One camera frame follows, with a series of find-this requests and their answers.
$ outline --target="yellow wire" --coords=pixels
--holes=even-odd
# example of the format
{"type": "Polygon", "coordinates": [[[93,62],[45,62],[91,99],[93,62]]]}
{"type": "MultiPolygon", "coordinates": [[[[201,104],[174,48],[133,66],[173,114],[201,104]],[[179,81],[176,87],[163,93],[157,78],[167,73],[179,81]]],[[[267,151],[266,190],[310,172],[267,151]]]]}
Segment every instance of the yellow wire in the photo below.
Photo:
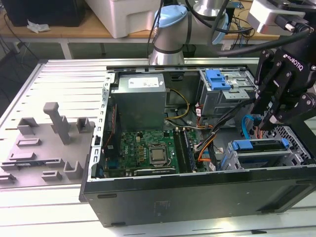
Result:
{"type": "Polygon", "coordinates": [[[174,116],[174,117],[166,117],[166,118],[164,118],[164,119],[180,119],[180,118],[184,117],[185,115],[187,115],[187,113],[189,112],[189,109],[190,109],[190,104],[189,104],[189,102],[187,101],[187,99],[186,99],[179,91],[177,91],[177,90],[175,90],[175,89],[170,89],[170,90],[176,92],[178,95],[180,95],[180,96],[182,97],[182,99],[184,99],[184,101],[187,103],[187,109],[186,109],[186,111],[184,112],[184,114],[182,114],[182,115],[174,116]]]}

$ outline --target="blue plastic latch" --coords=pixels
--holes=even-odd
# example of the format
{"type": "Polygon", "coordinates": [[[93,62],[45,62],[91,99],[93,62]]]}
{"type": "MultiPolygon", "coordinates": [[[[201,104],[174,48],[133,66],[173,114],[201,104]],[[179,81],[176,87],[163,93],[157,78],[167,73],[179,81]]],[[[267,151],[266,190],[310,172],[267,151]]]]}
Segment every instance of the blue plastic latch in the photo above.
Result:
{"type": "Polygon", "coordinates": [[[290,147],[290,144],[288,142],[288,140],[286,138],[282,138],[281,139],[281,142],[283,143],[283,145],[286,147],[286,148],[289,148],[290,147]]]}
{"type": "Polygon", "coordinates": [[[225,76],[219,70],[205,70],[205,74],[212,90],[231,89],[231,86],[225,81],[225,76]]]}
{"type": "Polygon", "coordinates": [[[225,156],[225,157],[224,157],[224,159],[222,160],[221,165],[220,165],[220,166],[221,166],[221,168],[222,168],[222,167],[223,167],[223,165],[225,164],[225,161],[226,161],[226,160],[227,160],[227,156],[225,156]]]}
{"type": "Polygon", "coordinates": [[[233,149],[234,149],[234,151],[239,149],[239,146],[238,146],[237,142],[233,142],[233,149]]]}
{"type": "Polygon", "coordinates": [[[233,149],[236,150],[251,150],[253,146],[249,140],[233,141],[233,149]]]}

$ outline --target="paper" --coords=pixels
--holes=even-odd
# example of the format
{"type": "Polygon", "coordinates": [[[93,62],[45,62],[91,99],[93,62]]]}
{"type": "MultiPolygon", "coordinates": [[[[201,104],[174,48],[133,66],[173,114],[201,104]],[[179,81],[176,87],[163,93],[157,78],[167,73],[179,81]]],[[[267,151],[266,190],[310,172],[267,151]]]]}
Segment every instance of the paper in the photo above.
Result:
{"type": "Polygon", "coordinates": [[[50,31],[50,28],[47,24],[35,24],[33,22],[30,22],[28,20],[28,25],[27,25],[27,28],[30,29],[31,31],[35,32],[35,33],[39,33],[39,32],[42,32],[42,31],[50,31]]]}

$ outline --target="metal slotted table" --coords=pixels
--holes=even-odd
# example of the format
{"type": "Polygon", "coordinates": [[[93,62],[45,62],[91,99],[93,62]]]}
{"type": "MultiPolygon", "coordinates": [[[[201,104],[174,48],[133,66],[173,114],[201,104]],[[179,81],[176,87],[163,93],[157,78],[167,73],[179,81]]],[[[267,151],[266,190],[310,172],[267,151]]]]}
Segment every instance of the metal slotted table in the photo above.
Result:
{"type": "MultiPolygon", "coordinates": [[[[256,64],[253,58],[186,59],[186,64],[256,64]]],[[[6,159],[22,117],[50,123],[45,102],[58,102],[69,122],[88,117],[97,122],[107,66],[147,65],[145,59],[50,60],[38,64],[0,119],[0,161],[6,159]]],[[[313,128],[314,120],[307,124],[313,128]]],[[[315,236],[316,193],[285,213],[103,228],[88,203],[78,200],[80,184],[7,189],[0,191],[1,236],[315,236]]]]}

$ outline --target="black box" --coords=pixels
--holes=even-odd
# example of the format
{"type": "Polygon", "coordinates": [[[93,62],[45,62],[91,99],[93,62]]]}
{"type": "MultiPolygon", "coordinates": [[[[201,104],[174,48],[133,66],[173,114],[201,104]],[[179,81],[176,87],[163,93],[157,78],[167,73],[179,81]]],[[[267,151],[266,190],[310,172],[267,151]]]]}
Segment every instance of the black box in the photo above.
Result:
{"type": "Polygon", "coordinates": [[[2,0],[14,26],[27,26],[28,20],[49,26],[80,25],[85,15],[84,0],[2,0]]]}

